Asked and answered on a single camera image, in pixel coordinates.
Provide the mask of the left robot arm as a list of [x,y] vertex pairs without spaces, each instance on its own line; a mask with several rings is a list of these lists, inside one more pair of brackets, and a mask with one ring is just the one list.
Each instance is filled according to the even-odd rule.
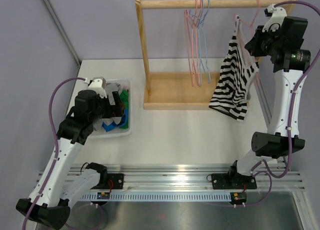
[[61,229],[75,203],[87,191],[111,185],[107,167],[92,162],[80,177],[63,188],[70,167],[93,133],[94,125],[102,119],[124,115],[125,105],[119,93],[113,91],[112,97],[113,104],[108,96],[101,97],[94,90],[78,92],[74,105],[59,125],[52,156],[38,185],[28,198],[21,198],[16,204],[26,220]]

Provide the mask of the green tank top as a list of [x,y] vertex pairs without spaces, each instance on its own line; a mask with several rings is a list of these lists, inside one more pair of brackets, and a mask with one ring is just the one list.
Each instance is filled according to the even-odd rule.
[[129,127],[129,109],[130,109],[129,96],[130,95],[128,90],[123,90],[122,93],[120,94],[120,99],[125,106],[124,115],[120,122],[121,129],[128,129]]

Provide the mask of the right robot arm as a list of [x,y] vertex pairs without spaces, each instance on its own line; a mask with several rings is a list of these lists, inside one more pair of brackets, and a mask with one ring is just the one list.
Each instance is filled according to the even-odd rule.
[[256,189],[257,168],[264,164],[263,172],[273,178],[284,177],[290,169],[293,154],[305,146],[299,137],[298,115],[301,91],[311,69],[311,53],[301,49],[308,20],[300,17],[270,19],[258,26],[245,49],[254,57],[269,56],[275,76],[275,99],[270,124],[266,133],[255,132],[251,150],[229,167],[218,182],[224,189]]

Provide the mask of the black white striped top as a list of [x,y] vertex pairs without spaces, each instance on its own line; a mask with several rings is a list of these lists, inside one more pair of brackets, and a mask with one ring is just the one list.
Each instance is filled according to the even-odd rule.
[[233,35],[228,43],[228,51],[219,72],[219,80],[208,107],[232,119],[243,122],[250,98],[250,87],[259,64],[245,49],[247,43],[242,23],[235,16]]

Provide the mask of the blue tank top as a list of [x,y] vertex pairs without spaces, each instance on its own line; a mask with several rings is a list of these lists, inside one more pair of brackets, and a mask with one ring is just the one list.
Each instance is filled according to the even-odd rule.
[[127,129],[128,127],[129,127],[129,110],[127,108],[124,110],[124,115],[122,116],[119,124],[116,124],[114,121],[110,125],[107,125],[105,123],[102,124],[102,128],[106,132],[113,131],[116,128]]

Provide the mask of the grey tank top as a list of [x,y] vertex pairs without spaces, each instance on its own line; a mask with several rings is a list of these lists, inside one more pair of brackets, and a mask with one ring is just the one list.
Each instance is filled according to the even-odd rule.
[[[109,101],[110,101],[111,104],[114,104],[114,99],[113,99],[113,96],[112,96],[112,92],[113,91],[118,91],[118,93],[120,95],[122,93],[122,91],[123,91],[122,86],[120,84],[118,84],[118,83],[107,83],[104,89],[106,91],[107,96],[109,97]],[[105,123],[107,125],[110,125],[114,121],[116,124],[119,124],[120,121],[121,121],[121,118],[122,117],[113,117],[113,118],[110,118],[110,119],[99,120],[97,123],[94,124],[93,128],[94,128],[95,131],[103,130],[103,128],[102,128],[102,124],[103,123]]]

